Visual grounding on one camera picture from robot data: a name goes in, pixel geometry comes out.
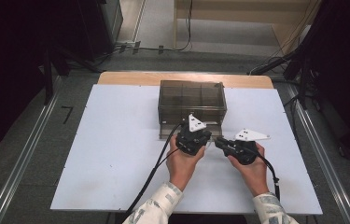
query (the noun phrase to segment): patterned sleeve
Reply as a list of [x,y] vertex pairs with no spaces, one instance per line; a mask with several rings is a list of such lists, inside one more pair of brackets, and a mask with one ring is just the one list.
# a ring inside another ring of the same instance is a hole
[[160,188],[144,204],[137,208],[123,224],[168,223],[168,218],[183,198],[183,192],[170,182]]
[[296,224],[294,218],[288,216],[279,200],[272,193],[264,193],[253,199],[254,206],[262,224]]

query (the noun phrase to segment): metal frame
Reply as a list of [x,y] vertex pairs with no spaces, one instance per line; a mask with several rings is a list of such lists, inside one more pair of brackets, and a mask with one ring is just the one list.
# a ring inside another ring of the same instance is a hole
[[54,94],[52,96],[52,99],[47,105],[44,105],[40,116],[38,117],[38,120],[35,123],[35,126],[31,134],[29,135],[25,146],[23,147],[20,156],[18,157],[17,163],[15,164],[11,174],[9,175],[9,178],[7,179],[6,183],[0,191],[0,223],[2,222],[3,217],[6,214],[8,206],[11,203],[12,197],[14,196],[15,191],[17,190],[17,187],[21,182],[23,173],[25,172],[26,167],[33,156],[38,140],[42,132],[44,131],[47,121],[49,120],[49,116],[58,99],[59,89],[63,85],[63,79],[64,77],[57,76],[55,80]]
[[[294,86],[289,86],[288,93],[291,97],[295,97],[297,95],[297,90]],[[308,135],[309,141],[312,144],[312,148],[314,149],[323,174],[329,183],[329,187],[338,205],[338,208],[343,215],[343,221],[350,224],[350,199],[346,194],[343,184],[338,177],[337,172],[335,171],[334,166],[332,165],[329,156],[326,153],[326,149],[319,138],[315,126],[309,117],[309,112],[308,110],[303,110],[302,106],[299,103],[297,103],[297,112],[300,116],[303,128]]]

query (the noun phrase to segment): hand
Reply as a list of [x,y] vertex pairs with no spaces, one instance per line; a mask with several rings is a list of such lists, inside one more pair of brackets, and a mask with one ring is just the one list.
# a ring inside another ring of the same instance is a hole
[[[261,156],[264,156],[264,147],[256,143],[257,149]],[[251,191],[253,197],[262,193],[269,192],[267,185],[267,165],[264,161],[257,157],[256,160],[249,165],[242,165],[233,156],[228,156],[228,159],[239,172],[241,172],[244,181]]]
[[195,156],[190,156],[177,148],[175,139],[176,135],[172,136],[170,143],[171,149],[166,155],[172,152],[174,153],[168,157],[166,166],[169,170],[169,181],[183,191],[192,178],[198,160],[203,157],[205,146],[201,147]]

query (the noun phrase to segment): white tabletop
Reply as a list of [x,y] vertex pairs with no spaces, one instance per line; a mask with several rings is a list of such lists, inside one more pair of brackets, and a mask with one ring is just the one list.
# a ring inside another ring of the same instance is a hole
[[[52,201],[53,210],[127,210],[160,155],[160,87],[95,85]],[[276,90],[225,88],[224,137],[243,128],[268,134],[259,141],[280,178],[281,203],[290,214],[322,214],[287,115]],[[169,178],[163,164],[140,200]],[[272,175],[268,184],[274,192]],[[254,213],[243,179],[214,143],[199,161],[176,213]]]

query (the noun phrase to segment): metal bracket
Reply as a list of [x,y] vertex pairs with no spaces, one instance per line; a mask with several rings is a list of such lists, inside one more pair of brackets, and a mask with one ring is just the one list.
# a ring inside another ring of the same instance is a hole
[[192,114],[189,115],[189,131],[194,133],[206,128],[206,124],[196,119]]
[[236,140],[241,140],[245,142],[256,141],[256,140],[266,140],[271,137],[265,133],[258,133],[249,129],[243,129],[238,134],[235,135]]

